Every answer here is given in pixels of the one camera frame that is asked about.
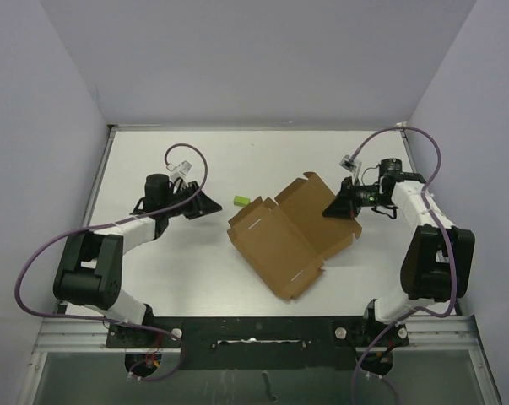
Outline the brown cardboard box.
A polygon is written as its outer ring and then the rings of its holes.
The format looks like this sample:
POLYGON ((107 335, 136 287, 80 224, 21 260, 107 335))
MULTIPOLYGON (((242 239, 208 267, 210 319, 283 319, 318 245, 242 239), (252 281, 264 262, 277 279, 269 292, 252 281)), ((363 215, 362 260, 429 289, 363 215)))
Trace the brown cardboard box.
POLYGON ((306 172, 276 198, 258 197, 229 219, 232 245, 280 299, 298 299, 322 275, 325 261, 361 236, 356 220, 322 215, 334 199, 317 173, 306 172))

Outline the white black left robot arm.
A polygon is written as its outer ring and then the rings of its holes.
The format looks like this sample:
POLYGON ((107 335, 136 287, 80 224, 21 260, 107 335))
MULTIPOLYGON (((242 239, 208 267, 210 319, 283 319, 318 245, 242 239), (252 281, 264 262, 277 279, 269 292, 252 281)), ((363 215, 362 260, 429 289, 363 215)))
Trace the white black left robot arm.
POLYGON ((155 336, 153 311, 122 289, 123 257, 160 238, 174 217, 193 220, 221 210, 195 181, 175 187, 167 175, 149 175, 131 221, 67 238, 52 292, 59 300, 117 321, 129 341, 147 346, 155 336))

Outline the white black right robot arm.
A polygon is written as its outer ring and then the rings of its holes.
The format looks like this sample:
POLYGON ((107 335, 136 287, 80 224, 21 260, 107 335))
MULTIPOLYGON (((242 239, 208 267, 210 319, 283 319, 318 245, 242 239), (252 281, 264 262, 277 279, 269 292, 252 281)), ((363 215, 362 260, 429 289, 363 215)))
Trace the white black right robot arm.
POLYGON ((323 211, 332 219, 355 219, 362 208, 390 219, 403 217, 411 240, 395 288, 372 300, 359 324, 360 337, 379 344, 390 333, 388 324, 399 324, 416 312, 439 318, 449 316, 457 299, 466 294, 474 255, 471 230, 458 228, 425 189, 425 178, 403 170, 400 159, 383 159, 378 179, 362 184, 346 177, 333 201, 323 211))

